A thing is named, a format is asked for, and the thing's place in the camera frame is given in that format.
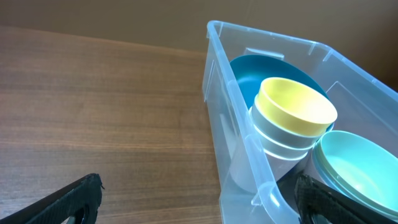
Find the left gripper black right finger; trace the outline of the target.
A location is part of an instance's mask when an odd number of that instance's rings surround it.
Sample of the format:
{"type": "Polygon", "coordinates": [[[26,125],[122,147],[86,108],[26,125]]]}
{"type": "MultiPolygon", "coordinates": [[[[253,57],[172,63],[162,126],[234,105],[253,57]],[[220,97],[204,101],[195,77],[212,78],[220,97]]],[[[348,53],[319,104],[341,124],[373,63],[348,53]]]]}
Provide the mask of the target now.
{"type": "Polygon", "coordinates": [[[294,199],[301,224],[396,224],[305,174],[297,178],[294,199]]]}

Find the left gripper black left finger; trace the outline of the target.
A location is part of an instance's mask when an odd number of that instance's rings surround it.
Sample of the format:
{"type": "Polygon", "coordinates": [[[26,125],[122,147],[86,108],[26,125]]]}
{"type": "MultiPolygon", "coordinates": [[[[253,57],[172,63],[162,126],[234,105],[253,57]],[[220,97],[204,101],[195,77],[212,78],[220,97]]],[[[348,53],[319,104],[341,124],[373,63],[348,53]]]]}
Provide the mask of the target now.
{"type": "Polygon", "coordinates": [[[104,189],[99,174],[88,174],[1,219],[1,224],[94,224],[104,189]]]}

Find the light blue bowl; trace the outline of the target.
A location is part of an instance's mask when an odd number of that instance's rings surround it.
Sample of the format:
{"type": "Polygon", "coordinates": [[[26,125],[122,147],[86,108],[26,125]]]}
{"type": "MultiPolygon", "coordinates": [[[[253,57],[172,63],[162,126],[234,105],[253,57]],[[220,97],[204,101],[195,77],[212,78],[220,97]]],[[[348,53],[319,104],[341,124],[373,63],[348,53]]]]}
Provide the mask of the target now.
{"type": "Polygon", "coordinates": [[[397,177],[355,149],[312,151],[307,173],[325,185],[397,223],[397,177]]]}

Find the pink cup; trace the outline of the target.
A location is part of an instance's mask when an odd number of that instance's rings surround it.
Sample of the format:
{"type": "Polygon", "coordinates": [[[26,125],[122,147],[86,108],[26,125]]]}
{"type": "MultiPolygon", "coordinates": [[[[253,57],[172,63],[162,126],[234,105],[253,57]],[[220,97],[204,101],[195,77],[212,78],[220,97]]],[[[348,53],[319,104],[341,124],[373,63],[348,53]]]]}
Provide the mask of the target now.
{"type": "Polygon", "coordinates": [[[257,192],[254,171],[265,174],[266,180],[271,179],[278,181],[307,156],[308,151],[299,157],[286,159],[283,157],[276,157],[264,151],[261,154],[262,159],[260,159],[260,162],[252,167],[248,153],[246,152],[246,147],[237,146],[231,161],[229,173],[238,187],[254,194],[257,192]]]}

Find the grey cup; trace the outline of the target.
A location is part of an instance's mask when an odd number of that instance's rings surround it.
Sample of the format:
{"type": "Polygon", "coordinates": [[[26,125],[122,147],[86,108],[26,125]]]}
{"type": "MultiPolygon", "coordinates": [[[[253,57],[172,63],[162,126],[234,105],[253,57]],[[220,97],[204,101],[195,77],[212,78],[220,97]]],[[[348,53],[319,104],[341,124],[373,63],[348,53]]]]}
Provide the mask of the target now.
{"type": "Polygon", "coordinates": [[[275,142],[296,149],[304,149],[313,146],[325,133],[323,132],[318,136],[305,136],[289,131],[269,120],[265,114],[260,111],[259,106],[259,100],[257,96],[255,96],[254,103],[251,107],[253,123],[257,129],[275,142]]]}

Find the yellow cup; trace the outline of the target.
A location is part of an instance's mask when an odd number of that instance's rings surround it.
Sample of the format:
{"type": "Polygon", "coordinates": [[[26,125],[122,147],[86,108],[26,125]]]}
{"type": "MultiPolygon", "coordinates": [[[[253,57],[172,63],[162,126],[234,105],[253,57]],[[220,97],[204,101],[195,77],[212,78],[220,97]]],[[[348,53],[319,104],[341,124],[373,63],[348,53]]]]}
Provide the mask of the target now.
{"type": "Polygon", "coordinates": [[[269,121],[304,136],[323,134],[338,117],[335,106],[327,97],[287,78],[264,79],[256,103],[269,121]]]}

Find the blue plate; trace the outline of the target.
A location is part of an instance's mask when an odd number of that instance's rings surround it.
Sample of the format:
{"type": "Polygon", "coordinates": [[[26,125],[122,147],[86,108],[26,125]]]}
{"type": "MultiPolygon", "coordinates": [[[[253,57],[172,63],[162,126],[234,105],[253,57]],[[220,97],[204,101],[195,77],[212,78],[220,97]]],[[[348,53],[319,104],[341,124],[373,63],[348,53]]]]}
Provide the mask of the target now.
{"type": "Polygon", "coordinates": [[[313,78],[297,67],[276,58],[263,55],[243,55],[232,60],[230,65],[246,106],[253,105],[261,82],[270,77],[287,78],[300,82],[327,97],[325,91],[313,78]]]}

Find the pale green cup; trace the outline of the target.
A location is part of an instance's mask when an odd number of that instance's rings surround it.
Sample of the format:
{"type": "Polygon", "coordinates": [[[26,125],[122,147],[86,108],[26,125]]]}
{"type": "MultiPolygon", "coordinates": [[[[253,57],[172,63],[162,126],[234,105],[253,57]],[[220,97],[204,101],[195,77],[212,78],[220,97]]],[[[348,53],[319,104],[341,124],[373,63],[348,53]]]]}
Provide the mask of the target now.
{"type": "Polygon", "coordinates": [[[264,151],[274,157],[279,157],[283,159],[298,159],[304,157],[309,150],[314,147],[314,144],[304,148],[296,148],[291,146],[286,146],[285,144],[279,143],[269,136],[264,134],[260,129],[255,127],[256,132],[259,135],[260,142],[264,151]]]}

